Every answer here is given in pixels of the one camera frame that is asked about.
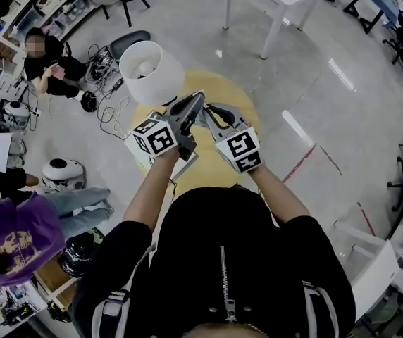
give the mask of white lamp shade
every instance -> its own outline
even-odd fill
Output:
[[[131,97],[139,104],[167,104],[178,95],[185,82],[180,62],[155,42],[131,45],[119,65]]]

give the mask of table leg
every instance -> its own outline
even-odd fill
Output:
[[[382,16],[383,16],[383,11],[380,10],[380,12],[377,14],[377,16],[372,21],[360,18],[359,22],[361,23],[361,25],[363,25],[364,32],[366,34],[368,34]]]
[[[355,8],[355,3],[356,3],[357,1],[358,1],[358,0],[353,0],[349,5],[347,5],[347,6],[345,7],[345,9],[344,9],[343,11],[344,11],[345,13],[348,13],[348,14],[354,16],[355,18],[358,18],[358,17],[359,17],[359,14],[358,14],[357,8]]]
[[[261,59],[266,60],[269,57],[269,53],[271,48],[275,46],[275,42],[277,40],[278,32],[280,31],[281,24],[283,22],[283,18],[285,17],[286,5],[281,4],[277,8],[275,12],[275,17],[273,19],[273,23],[271,26],[271,31],[267,36],[266,43],[264,44],[264,48],[261,51]]]
[[[309,16],[311,15],[312,11],[314,10],[314,8],[316,7],[316,4],[319,0],[311,0],[309,3],[309,6],[305,12],[305,14],[303,15],[303,18],[300,20],[300,24],[299,26],[297,26],[297,29],[299,29],[300,31],[303,30],[306,21],[308,20]]]
[[[230,27],[231,0],[225,0],[225,21],[223,28],[227,30]]]

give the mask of hand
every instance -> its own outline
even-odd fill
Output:
[[[43,74],[42,78],[51,76],[53,76],[53,68],[48,68],[45,70],[45,73]]]
[[[167,163],[175,165],[179,158],[180,153],[178,152],[178,146],[176,146],[175,148],[172,148],[166,151],[165,153],[161,154],[155,160],[165,161]]]

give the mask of gray floor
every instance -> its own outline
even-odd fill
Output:
[[[144,29],[186,69],[210,70],[230,78],[252,98],[259,113],[267,165],[281,178],[288,177],[287,185],[325,231],[332,233],[332,224],[343,220],[384,237],[394,219],[388,213],[394,196],[386,182],[399,175],[397,144],[403,142],[403,74],[391,64],[392,52],[381,43],[389,32],[380,22],[365,35],[360,24],[342,12],[347,1],[340,0],[337,8],[319,3],[303,32],[283,26],[267,61],[259,58],[259,52],[271,19],[244,0],[233,0],[228,31],[222,29],[223,0],[148,0],[149,10],[139,1],[129,4],[132,29],[122,7],[115,5],[109,9],[110,20],[102,11],[93,13],[68,42],[74,56],[86,61],[91,44],[103,46],[129,31]],[[375,15],[365,2],[358,7],[365,18]],[[298,12],[293,12],[294,20]],[[331,68],[331,59],[349,87]],[[126,94],[123,86],[114,95],[117,112]],[[131,101],[121,114],[125,131],[136,106]],[[41,175],[46,161],[57,156],[81,162],[90,186],[112,191],[116,214],[101,225],[109,231],[120,221],[142,173],[123,143],[104,134],[96,118],[81,116],[84,112],[75,101],[53,98],[53,120],[46,99],[40,108],[43,114],[37,131],[26,138],[27,170]],[[309,138],[301,139],[283,118],[283,111]],[[309,139],[314,147],[307,143]],[[244,185],[253,187],[247,177]]]

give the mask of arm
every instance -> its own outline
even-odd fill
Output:
[[[45,73],[42,75],[42,78],[36,77],[32,79],[32,83],[34,84],[35,89],[40,93],[44,94],[48,90],[48,78],[53,75],[53,70],[48,68],[45,70]]]
[[[262,191],[272,214],[282,223],[301,215],[310,215],[306,206],[266,166],[261,165],[249,172]]]
[[[126,209],[123,221],[144,223],[152,232],[154,231],[168,181],[178,158],[178,150],[171,149],[155,159],[139,191]]]

